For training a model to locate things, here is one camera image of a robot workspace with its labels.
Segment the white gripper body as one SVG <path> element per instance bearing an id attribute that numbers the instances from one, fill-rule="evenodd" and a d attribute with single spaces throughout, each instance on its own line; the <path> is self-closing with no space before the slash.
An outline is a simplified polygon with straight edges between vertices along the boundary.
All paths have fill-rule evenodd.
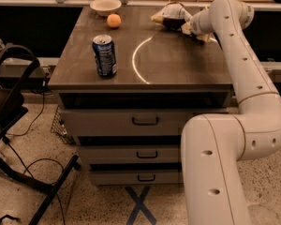
<path id="1" fill-rule="evenodd" d="M 204 9 L 190 19 L 191 32 L 196 36 L 213 33 L 214 29 L 209 16 L 209 10 Z"/>

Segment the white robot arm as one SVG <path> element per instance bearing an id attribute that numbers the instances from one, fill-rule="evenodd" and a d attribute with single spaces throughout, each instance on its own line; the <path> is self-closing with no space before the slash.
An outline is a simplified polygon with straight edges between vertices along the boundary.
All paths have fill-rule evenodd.
<path id="1" fill-rule="evenodd" d="M 198 115 L 183 128 L 188 225 L 251 225 L 237 162 L 281 147 L 281 97 L 243 33 L 253 17 L 243 2 L 214 0 L 190 20 L 193 34 L 217 34 L 239 112 Z"/>

